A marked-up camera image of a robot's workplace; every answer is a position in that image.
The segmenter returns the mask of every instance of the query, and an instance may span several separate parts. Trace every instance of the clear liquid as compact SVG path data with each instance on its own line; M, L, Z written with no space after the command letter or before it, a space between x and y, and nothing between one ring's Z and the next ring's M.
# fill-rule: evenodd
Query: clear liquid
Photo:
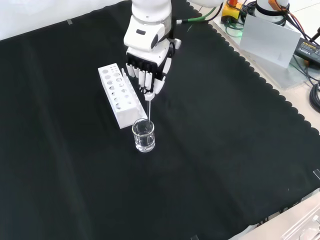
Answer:
M142 153L148 153L154 149L156 145L155 136L134 137L135 147Z

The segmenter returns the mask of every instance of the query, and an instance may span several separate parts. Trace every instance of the water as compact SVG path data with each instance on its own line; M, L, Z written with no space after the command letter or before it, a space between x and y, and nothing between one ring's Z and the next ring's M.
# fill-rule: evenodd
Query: water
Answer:
M156 145L154 124L146 119L137 120L132 126L135 147L142 153L148 153Z
M149 135L146 137L134 136L135 147L142 153L148 153L154 149L156 145L155 137Z

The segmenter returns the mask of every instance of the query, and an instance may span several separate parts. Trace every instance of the white robotic hand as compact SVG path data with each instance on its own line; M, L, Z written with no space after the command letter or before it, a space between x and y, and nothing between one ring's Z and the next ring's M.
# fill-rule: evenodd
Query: white robotic hand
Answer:
M171 0L133 0L132 16L124 44L126 68L138 79L145 100L151 101L163 88L171 60L181 41L174 39Z
M163 88L174 53L175 44L168 39L157 43L151 52L128 48L128 74L138 79L139 90L146 101L151 101Z

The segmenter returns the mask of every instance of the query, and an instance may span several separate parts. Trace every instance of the orange component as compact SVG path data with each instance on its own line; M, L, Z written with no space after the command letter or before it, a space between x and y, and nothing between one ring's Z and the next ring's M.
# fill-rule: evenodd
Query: orange component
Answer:
M277 3L277 0L268 0L268 3L272 7L273 10L275 11L281 11L282 9L280 8L279 4Z
M238 0L229 0L230 6L235 7L237 5L237 3L238 3Z

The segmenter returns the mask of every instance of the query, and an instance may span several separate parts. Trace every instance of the robot finger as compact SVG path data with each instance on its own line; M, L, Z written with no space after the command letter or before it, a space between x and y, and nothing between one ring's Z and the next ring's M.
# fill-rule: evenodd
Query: robot finger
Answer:
M126 69L128 71L129 76L130 77L134 77L135 76L135 72L134 72L134 69L132 67L132 64L129 65L128 63L126 63L125 66L126 66Z
M133 71L134 71L134 75L135 75L135 77L136 78L139 78L139 68L137 68L137 67L133 67Z
M152 73L151 72L146 72L145 73L145 88L147 90L151 90L151 85L152 85Z
M138 77L139 77L139 85L140 85L140 87L143 88L145 86L146 72L139 69Z
M153 91L155 94L159 94L165 84L166 76L162 80L154 79Z

